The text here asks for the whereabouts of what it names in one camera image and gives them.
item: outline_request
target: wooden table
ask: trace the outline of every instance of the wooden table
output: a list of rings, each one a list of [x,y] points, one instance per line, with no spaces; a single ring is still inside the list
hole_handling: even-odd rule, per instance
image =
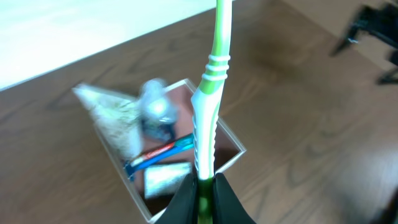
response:
[[[70,89],[198,84],[214,14],[2,91],[0,223],[144,223]],[[258,223],[368,223],[397,187],[398,89],[354,50],[330,58],[335,43],[280,1],[234,3],[220,115],[248,151],[226,176]]]

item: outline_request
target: white and green handle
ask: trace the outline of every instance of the white and green handle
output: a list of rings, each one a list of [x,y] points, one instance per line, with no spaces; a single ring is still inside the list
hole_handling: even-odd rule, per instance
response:
[[[213,48],[206,72],[193,94],[193,133],[195,165],[198,172],[199,222],[211,223],[211,190],[214,176],[214,145],[218,110],[229,68],[231,43],[232,0],[217,0]]]

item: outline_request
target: black object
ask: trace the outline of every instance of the black object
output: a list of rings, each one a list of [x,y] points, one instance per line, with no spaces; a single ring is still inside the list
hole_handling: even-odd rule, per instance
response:
[[[352,43],[358,43],[358,34],[367,32],[381,41],[398,49],[398,8],[390,3],[383,4],[379,9],[363,6],[351,23],[344,39],[332,51],[331,56],[335,56]],[[393,51],[389,61],[398,66],[398,50]],[[385,73],[378,81],[378,84],[398,83],[395,74],[398,70],[392,69]]]
[[[197,186],[198,179],[188,174],[155,224],[197,224]],[[244,210],[224,174],[216,174],[213,179],[213,223],[256,224]]]

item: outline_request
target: box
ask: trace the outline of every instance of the box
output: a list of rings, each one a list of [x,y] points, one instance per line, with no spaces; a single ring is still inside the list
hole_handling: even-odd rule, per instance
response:
[[[195,86],[189,79],[181,80],[166,88],[168,96],[179,108],[179,119],[175,128],[177,138],[190,134],[193,130],[193,108],[190,100],[195,89]],[[96,132],[98,133],[106,152],[108,153],[112,163],[114,164],[142,215],[148,223],[155,223],[156,220],[158,220],[159,217],[164,213],[165,208],[171,201],[173,195],[146,200],[144,198],[143,170],[140,170],[134,174],[134,182],[128,180],[126,172],[123,169],[123,164],[116,150],[112,149],[111,146],[106,142],[98,128],[96,128]],[[149,139],[145,139],[144,144],[144,151],[148,151],[162,145],[160,142],[151,141]],[[219,118],[216,129],[215,171],[223,172],[233,165],[244,154],[245,151],[246,149],[239,142],[233,132],[229,129],[225,122]],[[193,154],[193,149],[191,149],[166,158],[160,161],[159,164],[191,162],[194,169],[192,172],[196,173],[194,161],[195,156]]]

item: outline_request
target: white wall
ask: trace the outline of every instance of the white wall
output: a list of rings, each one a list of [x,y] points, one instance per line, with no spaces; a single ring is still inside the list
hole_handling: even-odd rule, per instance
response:
[[[2,0],[0,90],[211,9],[215,2]]]

